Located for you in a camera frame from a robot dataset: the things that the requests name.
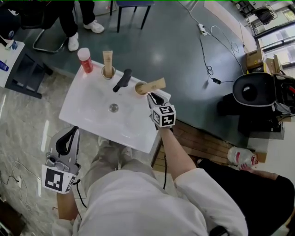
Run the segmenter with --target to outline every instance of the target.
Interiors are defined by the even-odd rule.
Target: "beige pants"
[[[139,160],[131,159],[130,156],[122,155],[124,146],[114,142],[103,142],[99,151],[91,163],[89,171],[82,179],[85,194],[87,194],[90,186],[106,174],[115,171],[118,168],[118,163],[121,163],[121,170],[129,170],[134,172],[141,172],[156,178],[152,167],[143,164]]]

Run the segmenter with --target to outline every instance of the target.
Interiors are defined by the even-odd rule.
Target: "desk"
[[[41,98],[38,88],[44,74],[52,74],[36,55],[23,42],[17,42],[16,50],[5,50],[0,44],[0,60],[8,67],[8,71],[0,70],[0,87],[11,89],[29,96]]]

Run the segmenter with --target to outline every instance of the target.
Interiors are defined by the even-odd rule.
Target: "plastic bottle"
[[[0,61],[0,69],[8,71],[9,67],[4,62]]]
[[[93,64],[90,57],[90,51],[88,48],[83,47],[78,51],[78,58],[86,73],[90,73],[93,70]]]
[[[251,167],[258,164],[257,156],[250,150],[232,147],[227,153],[227,159],[235,165],[247,164]]]

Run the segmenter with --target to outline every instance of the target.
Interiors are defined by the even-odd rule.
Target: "sink drain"
[[[117,112],[119,110],[119,106],[115,103],[110,105],[110,111],[111,112]]]

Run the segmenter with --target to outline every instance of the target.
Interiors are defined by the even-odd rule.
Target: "sink basin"
[[[157,130],[149,117],[147,97],[135,92],[135,85],[140,80],[131,77],[127,87],[114,93],[112,88],[123,73],[116,71],[112,79],[106,80],[101,74],[104,65],[94,61],[93,64],[94,69],[89,74],[80,67],[59,118],[106,139],[149,153]],[[155,92],[170,99],[170,95],[162,90]]]

